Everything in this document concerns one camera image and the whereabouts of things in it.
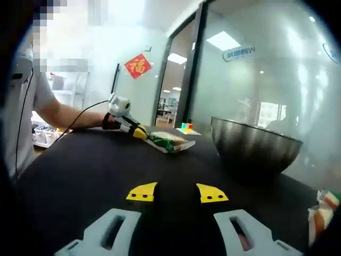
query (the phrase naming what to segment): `robotic hand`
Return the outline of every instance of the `robotic hand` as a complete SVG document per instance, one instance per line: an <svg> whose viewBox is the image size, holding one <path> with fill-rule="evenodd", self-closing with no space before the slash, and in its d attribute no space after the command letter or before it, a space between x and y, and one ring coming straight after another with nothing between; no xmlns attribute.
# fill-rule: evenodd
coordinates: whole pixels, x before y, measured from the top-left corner
<svg viewBox="0 0 341 256"><path fill-rule="evenodd" d="M104 130L121 130L136 138L146 139L147 132L145 127L132 118L129 114L130 107L130 100L119 97L113 93L109 98L108 113L104 117L102 127ZM109 122L110 116L115 118L113 124Z"/></svg>

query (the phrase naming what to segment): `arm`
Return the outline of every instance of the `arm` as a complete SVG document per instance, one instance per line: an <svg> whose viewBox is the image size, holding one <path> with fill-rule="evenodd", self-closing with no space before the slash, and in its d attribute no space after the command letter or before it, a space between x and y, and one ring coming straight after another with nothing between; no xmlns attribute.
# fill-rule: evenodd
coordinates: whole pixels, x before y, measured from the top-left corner
<svg viewBox="0 0 341 256"><path fill-rule="evenodd" d="M75 108L59 103L56 98L53 98L43 108L37 111L39 116L49 123L49 125L64 129L67 129L73 123L80 112ZM71 128L100 127L102 126L104 116L105 114L103 113L86 111L80 115Z"/></svg>

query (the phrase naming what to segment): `white shirt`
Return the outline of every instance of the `white shirt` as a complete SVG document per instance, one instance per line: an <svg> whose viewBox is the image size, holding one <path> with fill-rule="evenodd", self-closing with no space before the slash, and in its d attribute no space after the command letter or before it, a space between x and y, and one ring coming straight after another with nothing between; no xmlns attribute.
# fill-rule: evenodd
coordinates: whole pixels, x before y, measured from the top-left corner
<svg viewBox="0 0 341 256"><path fill-rule="evenodd" d="M28 82L22 85L10 84L7 89L7 95L4 108L4 140L5 140L5 162L9 175L15 174L15 155L19 131L20 115L22 113L17 170L20 174L35 158L33 149L33 136L31 115L32 110L39 110L49 103L53 98L53 92L48 84L46 73L34 72L31 85L23 108L23 102L26 94Z"/></svg>

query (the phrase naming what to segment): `glass wall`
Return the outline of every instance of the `glass wall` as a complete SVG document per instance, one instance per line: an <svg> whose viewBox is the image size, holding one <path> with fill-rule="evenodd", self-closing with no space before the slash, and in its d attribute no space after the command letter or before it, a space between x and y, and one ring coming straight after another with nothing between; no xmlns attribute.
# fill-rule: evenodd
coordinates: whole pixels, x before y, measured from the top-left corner
<svg viewBox="0 0 341 256"><path fill-rule="evenodd" d="M189 119L212 116L304 142L285 174L315 188L341 184L341 67L328 29L297 1L209 4Z"/></svg>

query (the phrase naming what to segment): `red decoration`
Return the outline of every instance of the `red decoration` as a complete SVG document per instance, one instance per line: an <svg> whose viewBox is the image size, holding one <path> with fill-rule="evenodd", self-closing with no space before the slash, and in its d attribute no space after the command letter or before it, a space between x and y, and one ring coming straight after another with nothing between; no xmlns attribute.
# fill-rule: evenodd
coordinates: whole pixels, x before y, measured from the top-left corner
<svg viewBox="0 0 341 256"><path fill-rule="evenodd" d="M124 66L128 69L129 73L134 79L137 79L139 76L151 69L151 65L145 59L143 54L140 54L134 59L128 61L124 64Z"/></svg>

